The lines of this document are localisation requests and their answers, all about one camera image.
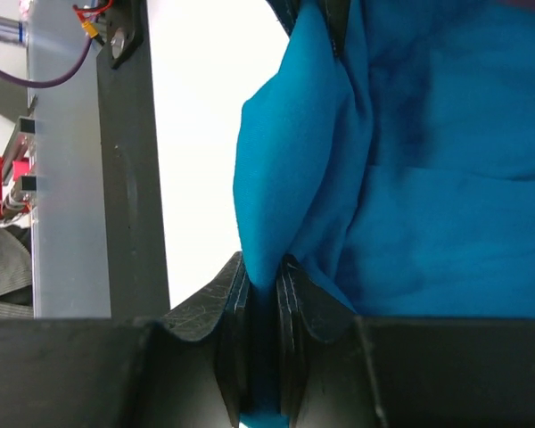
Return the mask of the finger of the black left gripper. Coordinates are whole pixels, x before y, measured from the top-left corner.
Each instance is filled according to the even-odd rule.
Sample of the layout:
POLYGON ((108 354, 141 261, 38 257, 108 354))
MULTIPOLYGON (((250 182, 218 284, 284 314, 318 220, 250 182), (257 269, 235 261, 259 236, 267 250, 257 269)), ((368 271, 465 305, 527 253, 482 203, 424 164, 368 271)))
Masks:
POLYGON ((350 0, 323 0, 323 14, 331 39, 333 56, 340 57, 345 45, 350 0))
POLYGON ((287 36, 292 34, 300 9, 300 0, 269 0, 269 6, 276 15, 287 36))

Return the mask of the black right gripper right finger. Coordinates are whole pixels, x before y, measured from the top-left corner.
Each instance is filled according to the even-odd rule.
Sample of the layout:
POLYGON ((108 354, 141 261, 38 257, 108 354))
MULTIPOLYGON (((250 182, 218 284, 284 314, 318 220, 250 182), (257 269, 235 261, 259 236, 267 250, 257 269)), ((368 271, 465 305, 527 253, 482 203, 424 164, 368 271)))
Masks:
POLYGON ((354 313, 293 256, 276 276, 281 413, 292 424, 361 422, 361 345, 354 313))

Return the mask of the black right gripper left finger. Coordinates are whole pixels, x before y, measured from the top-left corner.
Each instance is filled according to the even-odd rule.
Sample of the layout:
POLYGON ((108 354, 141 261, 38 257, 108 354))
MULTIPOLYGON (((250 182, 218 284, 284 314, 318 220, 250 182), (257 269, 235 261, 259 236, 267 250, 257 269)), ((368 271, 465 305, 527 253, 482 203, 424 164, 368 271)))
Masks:
POLYGON ((170 390, 176 424, 238 424, 248 404, 250 281, 238 251, 163 317, 175 337, 170 390))

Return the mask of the teal t shirt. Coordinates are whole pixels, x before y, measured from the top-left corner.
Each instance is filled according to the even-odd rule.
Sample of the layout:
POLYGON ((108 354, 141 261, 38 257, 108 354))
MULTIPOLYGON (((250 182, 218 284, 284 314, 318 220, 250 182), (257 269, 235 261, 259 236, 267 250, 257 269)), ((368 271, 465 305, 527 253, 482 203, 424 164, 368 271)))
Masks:
POLYGON ((535 3, 303 1, 243 106, 234 200, 255 309, 250 427, 285 427, 275 278, 361 315, 535 318, 535 3))

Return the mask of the grey sleeved person's forearm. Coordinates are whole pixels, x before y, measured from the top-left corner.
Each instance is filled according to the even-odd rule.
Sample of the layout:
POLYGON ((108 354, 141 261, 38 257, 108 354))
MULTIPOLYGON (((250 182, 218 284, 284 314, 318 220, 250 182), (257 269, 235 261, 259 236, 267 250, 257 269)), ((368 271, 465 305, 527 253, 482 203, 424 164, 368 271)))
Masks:
POLYGON ((0 227, 0 318, 32 318, 31 231, 0 227))

